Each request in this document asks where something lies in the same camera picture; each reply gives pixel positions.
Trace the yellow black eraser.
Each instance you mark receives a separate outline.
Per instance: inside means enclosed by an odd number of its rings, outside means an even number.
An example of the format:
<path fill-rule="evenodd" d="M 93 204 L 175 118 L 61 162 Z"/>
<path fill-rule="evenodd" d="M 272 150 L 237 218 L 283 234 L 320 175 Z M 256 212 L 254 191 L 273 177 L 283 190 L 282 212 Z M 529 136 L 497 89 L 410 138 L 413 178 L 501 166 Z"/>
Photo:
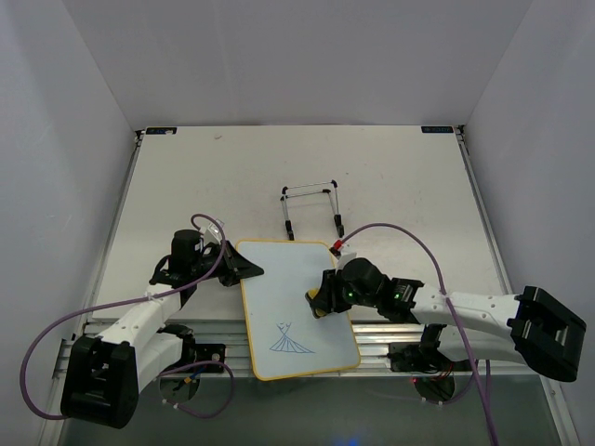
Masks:
<path fill-rule="evenodd" d="M 324 307 L 324 301 L 318 298 L 319 293 L 319 288 L 313 288 L 308 290 L 305 294 L 305 298 L 310 306 L 312 316 L 315 319 L 321 319 L 327 315 L 327 311 Z"/>

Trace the yellow framed whiteboard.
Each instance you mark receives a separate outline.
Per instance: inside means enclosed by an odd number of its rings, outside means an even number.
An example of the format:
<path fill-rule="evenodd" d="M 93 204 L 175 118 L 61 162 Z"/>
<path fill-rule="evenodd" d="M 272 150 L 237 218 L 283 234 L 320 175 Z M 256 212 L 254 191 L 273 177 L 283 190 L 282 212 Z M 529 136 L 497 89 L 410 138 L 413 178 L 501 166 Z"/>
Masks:
<path fill-rule="evenodd" d="M 252 371 L 261 381 L 356 368 L 361 354 L 349 314 L 316 319 L 306 300 L 335 266 L 320 242 L 241 240 L 240 255 L 264 273 L 241 281 Z"/>

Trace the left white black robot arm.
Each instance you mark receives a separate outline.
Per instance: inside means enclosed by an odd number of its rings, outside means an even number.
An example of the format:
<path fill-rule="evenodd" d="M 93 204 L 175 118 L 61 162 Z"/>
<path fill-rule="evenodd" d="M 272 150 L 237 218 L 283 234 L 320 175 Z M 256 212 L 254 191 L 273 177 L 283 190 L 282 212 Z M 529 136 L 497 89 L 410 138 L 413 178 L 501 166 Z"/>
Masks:
<path fill-rule="evenodd" d="M 220 374 L 222 346 L 200 345 L 192 329 L 169 319 L 189 301 L 201 278 L 225 287 L 263 275 L 228 242 L 205 241 L 198 230 L 175 232 L 168 255 L 155 266 L 146 301 L 109 328 L 73 343 L 60 402 L 62 415 L 122 428 L 139 394 L 164 371 Z"/>

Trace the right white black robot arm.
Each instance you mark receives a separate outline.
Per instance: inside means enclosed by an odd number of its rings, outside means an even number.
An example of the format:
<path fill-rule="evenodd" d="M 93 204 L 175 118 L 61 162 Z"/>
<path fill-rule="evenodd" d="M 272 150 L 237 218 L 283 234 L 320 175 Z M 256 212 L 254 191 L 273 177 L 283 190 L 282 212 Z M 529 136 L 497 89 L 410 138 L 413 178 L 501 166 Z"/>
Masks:
<path fill-rule="evenodd" d="M 391 278 L 356 257 L 327 269 L 305 297 L 315 318 L 354 306 L 373 308 L 392 323 L 423 326 L 418 344 L 391 356 L 403 371 L 439 371 L 451 362 L 507 361 L 561 381 L 577 379 L 586 323 L 542 288 L 518 295 L 440 291 L 418 280 Z"/>

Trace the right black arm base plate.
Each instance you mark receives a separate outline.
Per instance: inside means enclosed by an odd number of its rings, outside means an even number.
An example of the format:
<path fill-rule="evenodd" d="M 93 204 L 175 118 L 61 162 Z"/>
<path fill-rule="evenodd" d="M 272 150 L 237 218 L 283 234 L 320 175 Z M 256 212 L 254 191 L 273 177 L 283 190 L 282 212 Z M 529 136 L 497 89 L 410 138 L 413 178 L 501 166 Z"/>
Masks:
<path fill-rule="evenodd" d="M 389 343 L 387 358 L 393 372 L 441 374 L 471 370 L 468 360 L 449 360 L 437 348 L 426 348 L 421 344 Z"/>

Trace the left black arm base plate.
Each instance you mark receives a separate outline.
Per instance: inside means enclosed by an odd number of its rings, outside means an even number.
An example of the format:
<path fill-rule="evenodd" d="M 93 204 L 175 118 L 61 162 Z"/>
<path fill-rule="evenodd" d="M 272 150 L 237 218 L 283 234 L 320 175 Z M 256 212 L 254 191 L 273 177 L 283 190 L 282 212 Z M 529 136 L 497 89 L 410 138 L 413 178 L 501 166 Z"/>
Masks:
<path fill-rule="evenodd" d="M 175 374 L 221 374 L 224 368 L 216 362 L 224 362 L 225 358 L 225 344 L 184 344 L 181 358 L 165 370 L 174 370 Z"/>

